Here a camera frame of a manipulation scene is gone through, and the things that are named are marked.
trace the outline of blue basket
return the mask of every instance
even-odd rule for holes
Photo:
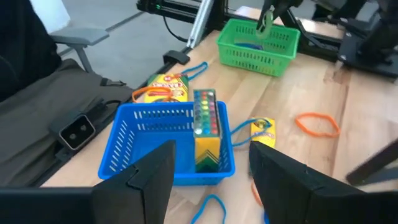
[[[108,179],[167,140],[176,140],[174,185],[216,185],[235,173],[225,103],[218,101],[222,129],[218,172],[195,172],[193,102],[130,103],[119,107],[98,176]]]

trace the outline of green basket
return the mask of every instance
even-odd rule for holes
[[[276,77],[281,76],[296,57],[300,32],[282,26],[272,26],[265,39],[256,35],[257,23],[230,19],[217,38],[220,62]],[[261,45],[262,50],[241,47],[235,43]]]

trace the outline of wooden table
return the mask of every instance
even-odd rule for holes
[[[260,10],[241,7],[242,16],[258,18]],[[306,30],[341,38],[335,26],[302,20]],[[342,68],[298,54],[283,77],[273,78],[221,65],[216,38],[212,32],[189,53],[192,67],[203,61],[208,70],[190,83],[190,88],[215,88],[217,98],[228,105],[231,128],[251,116],[268,116],[276,120],[276,149],[337,179],[344,176],[398,136],[398,87],[382,76]],[[180,72],[184,66],[170,70]],[[313,138],[296,127],[299,113],[316,111],[334,117],[340,125],[338,138]],[[307,125],[328,129],[313,120]],[[44,186],[92,186],[101,182],[98,167],[108,140],[110,124],[84,150],[64,165]],[[233,136],[246,139],[249,129]],[[222,198],[228,210],[227,223],[262,223],[262,208],[252,196],[248,177],[248,145],[235,149],[236,173],[216,187],[174,187],[165,223],[190,223],[208,194]],[[365,190],[398,188],[397,182],[373,185]],[[222,210],[210,202],[198,223],[221,223]]]

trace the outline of orange string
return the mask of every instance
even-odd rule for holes
[[[331,125],[333,126],[333,128],[336,130],[334,133],[318,133],[316,131],[312,131],[309,130],[307,127],[304,126],[304,124],[302,124],[300,122],[301,118],[305,118],[305,117],[313,117],[313,118],[322,118],[322,119],[326,119],[328,120]],[[315,136],[315,137],[329,137],[329,138],[335,138],[340,134],[340,128],[338,127],[336,121],[329,115],[327,114],[320,114],[320,113],[314,113],[314,112],[308,112],[308,113],[302,113],[299,114],[296,118],[295,118],[295,123],[297,124],[297,126],[304,131],[305,133]]]
[[[257,191],[256,186],[254,185],[254,181],[251,182],[251,192],[253,193],[254,199],[256,199],[257,204],[262,206],[260,195],[259,195],[259,192]]]
[[[166,101],[168,101],[168,100],[170,100],[172,98],[172,90],[170,88],[147,86],[147,87],[138,89],[138,90],[134,91],[133,93],[131,93],[132,101],[137,103],[136,95],[141,94],[141,93],[145,93],[146,91],[151,91],[151,90],[164,90],[164,91],[168,92],[169,94],[167,95],[166,98],[163,99],[163,102],[166,102]]]

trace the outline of chair armrest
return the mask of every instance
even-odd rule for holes
[[[103,29],[64,28],[50,34],[58,44],[92,46],[109,37]]]

